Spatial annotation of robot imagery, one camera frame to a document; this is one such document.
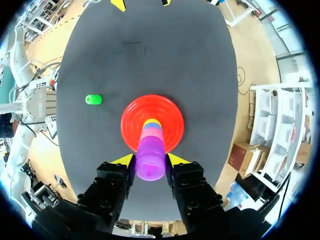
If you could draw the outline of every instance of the red plate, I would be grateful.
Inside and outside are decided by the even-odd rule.
[[[136,152],[143,125],[148,119],[157,119],[161,123],[165,152],[172,151],[184,134],[184,118],[171,100],[160,95],[138,97],[126,107],[121,118],[124,142]]]

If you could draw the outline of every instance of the green cup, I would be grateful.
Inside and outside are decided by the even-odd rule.
[[[98,94],[89,94],[85,97],[85,102],[90,105],[99,105],[102,103],[102,96]]]

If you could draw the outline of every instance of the white cabinet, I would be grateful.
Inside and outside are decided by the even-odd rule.
[[[306,82],[252,86],[255,114],[250,145],[270,148],[265,166],[253,175],[276,192],[296,162],[305,133]]]

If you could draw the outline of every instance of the yellow marker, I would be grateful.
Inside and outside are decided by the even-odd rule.
[[[174,165],[177,165],[177,164],[190,164],[191,162],[187,161],[187,160],[184,160],[182,159],[181,157],[178,157],[176,155],[173,155],[172,153],[168,152],[168,156],[170,158],[170,162],[172,164],[172,167]]]
[[[124,0],[110,0],[110,2],[115,5],[118,9],[120,9],[122,12],[126,10],[126,5]]]
[[[154,118],[150,118],[150,119],[148,119],[147,121],[145,121],[144,124],[143,124],[143,127],[144,127],[145,125],[149,124],[149,123],[156,123],[156,124],[160,125],[160,127],[162,127],[162,126],[161,126],[161,123],[160,123],[157,119],[154,119]]]
[[[110,162],[111,164],[122,164],[122,165],[126,165],[127,167],[129,166],[129,163],[132,159],[133,154],[128,154],[126,156],[123,156],[117,160],[114,160],[113,162]]]
[[[162,3],[164,3],[163,6],[168,6],[171,3],[171,0],[165,0],[165,1],[166,1],[166,3],[164,3],[164,1],[162,1]]]

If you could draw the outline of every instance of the black table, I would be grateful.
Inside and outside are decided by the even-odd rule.
[[[57,130],[64,167],[78,195],[96,168],[131,150],[120,132],[125,107],[139,96],[173,100],[185,132],[173,154],[198,161],[213,186],[228,156],[235,127],[236,56],[220,10],[203,0],[109,0],[90,4],[67,44],[57,86]],[[88,105],[100,94],[101,105]],[[180,214],[165,177],[134,180],[120,215],[167,221]]]

